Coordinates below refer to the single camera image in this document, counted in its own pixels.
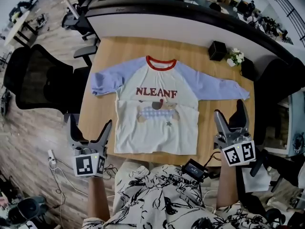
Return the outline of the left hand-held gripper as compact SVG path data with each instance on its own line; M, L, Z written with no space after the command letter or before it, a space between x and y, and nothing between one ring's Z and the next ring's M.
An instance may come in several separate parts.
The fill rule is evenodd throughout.
M78 128L79 114L65 114L67 140L73 147L72 167L76 177L103 177L107 143L112 131L109 120L96 140L85 139Z

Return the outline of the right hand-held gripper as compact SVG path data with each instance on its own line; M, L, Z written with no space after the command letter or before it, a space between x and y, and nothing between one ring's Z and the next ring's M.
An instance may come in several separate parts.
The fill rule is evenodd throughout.
M219 110L214 111L214 121L218 131L214 137L214 149L223 152L230 167L255 160L254 141L249 133L244 133L249 131L249 117L241 99L236 102L236 111L229 118L229 124Z

